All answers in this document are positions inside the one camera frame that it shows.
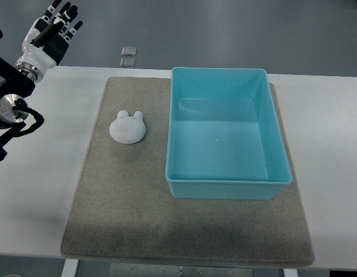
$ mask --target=white table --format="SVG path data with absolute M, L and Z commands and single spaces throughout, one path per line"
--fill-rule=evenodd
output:
M 61 256 L 63 227 L 111 76 L 171 73 L 66 66 L 48 71 L 27 99 L 45 124 L 7 144 L 0 163 L 0 254 Z M 270 74 L 269 80 L 310 228 L 316 255 L 311 268 L 357 269 L 357 78 Z

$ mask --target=white robotic hand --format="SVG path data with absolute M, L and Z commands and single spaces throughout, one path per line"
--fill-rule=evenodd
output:
M 34 83 L 40 82 L 48 69 L 57 66 L 68 49 L 69 41 L 82 26 L 82 21 L 70 27 L 78 15 L 77 7 L 67 2 L 54 15 L 61 0 L 55 0 L 45 14 L 37 19 L 27 33 L 23 44 L 23 56 L 16 68 Z

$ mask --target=small glass block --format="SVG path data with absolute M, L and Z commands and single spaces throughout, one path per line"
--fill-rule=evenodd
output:
M 135 58 L 122 58 L 121 67 L 122 68 L 134 68 Z
M 122 49 L 122 56 L 135 56 L 136 47 L 127 46 Z

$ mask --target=gray floor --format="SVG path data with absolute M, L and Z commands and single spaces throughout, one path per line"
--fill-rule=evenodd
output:
M 15 64 L 29 27 L 51 2 L 0 0 L 2 58 Z M 117 68 L 122 47 L 135 46 L 136 68 L 143 69 L 264 68 L 278 74 L 357 77 L 357 0 L 74 0 L 72 4 L 79 7 L 78 19 L 84 26 L 61 65 Z M 26 264 L 38 271 L 23 277 L 60 276 L 62 263 L 0 256 L 0 277 L 18 273 L 11 269 Z M 109 266 L 82 261 L 77 276 L 107 276 Z M 44 268 L 52 273 L 40 273 Z M 257 269 L 254 276 L 282 275 L 277 269 Z M 301 271 L 300 276 L 329 274 Z

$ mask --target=gray felt mat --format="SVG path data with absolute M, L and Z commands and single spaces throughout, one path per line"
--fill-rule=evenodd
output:
M 294 167 L 293 183 L 271 200 L 175 199 L 164 176 L 169 79 L 108 80 L 61 252 L 120 263 L 300 267 L 314 260 Z M 279 113 L 274 87 L 273 98 Z M 119 110 L 144 113 L 137 144 L 115 142 Z

